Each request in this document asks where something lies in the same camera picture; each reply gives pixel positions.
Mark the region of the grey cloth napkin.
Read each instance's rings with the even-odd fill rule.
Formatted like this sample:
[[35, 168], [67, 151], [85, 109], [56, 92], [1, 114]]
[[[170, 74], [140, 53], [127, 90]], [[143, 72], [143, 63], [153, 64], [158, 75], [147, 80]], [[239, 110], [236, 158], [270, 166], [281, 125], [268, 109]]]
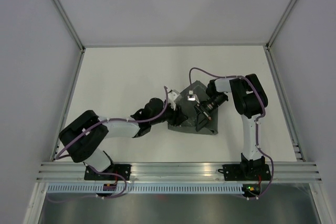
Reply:
[[167, 128], [170, 131], [187, 133], [187, 134], [201, 134], [201, 135], [217, 135], [218, 134], [218, 110], [216, 109], [213, 112], [213, 120], [207, 123], [199, 131], [196, 130], [197, 123], [197, 112], [194, 109], [194, 106], [197, 104], [196, 101], [188, 101], [187, 96], [189, 91], [192, 90], [195, 95], [197, 95], [200, 102], [206, 101], [209, 99], [209, 96], [206, 94], [207, 86], [201, 83], [199, 80], [194, 81], [191, 85], [185, 88], [180, 92], [181, 98], [177, 101], [177, 105], [181, 107], [181, 110], [184, 115], [188, 117], [179, 126], [168, 125]]

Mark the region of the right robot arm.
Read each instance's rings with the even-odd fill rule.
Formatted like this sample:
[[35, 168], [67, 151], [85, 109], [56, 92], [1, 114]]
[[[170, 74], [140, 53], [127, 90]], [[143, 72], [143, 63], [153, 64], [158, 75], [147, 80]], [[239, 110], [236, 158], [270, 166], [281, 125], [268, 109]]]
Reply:
[[227, 164], [218, 169], [225, 181], [270, 181], [272, 178], [266, 158], [260, 147], [261, 119], [266, 116], [268, 98], [255, 74], [242, 77], [216, 78], [206, 89], [208, 100], [194, 106], [195, 129], [199, 132], [213, 121], [213, 112], [228, 101], [232, 94], [235, 109], [243, 122], [243, 150], [239, 164]]

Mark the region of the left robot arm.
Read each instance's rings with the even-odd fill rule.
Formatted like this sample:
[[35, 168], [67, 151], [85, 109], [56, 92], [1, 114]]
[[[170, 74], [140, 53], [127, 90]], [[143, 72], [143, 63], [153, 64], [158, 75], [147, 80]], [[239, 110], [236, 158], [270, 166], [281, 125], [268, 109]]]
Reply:
[[129, 119], [99, 117], [87, 110], [59, 133], [64, 148], [55, 159], [70, 157], [75, 163], [84, 163], [104, 180], [114, 176], [114, 163], [109, 155], [99, 149], [106, 138], [142, 137], [153, 125], [168, 123], [179, 126], [188, 119], [179, 105], [152, 98]]

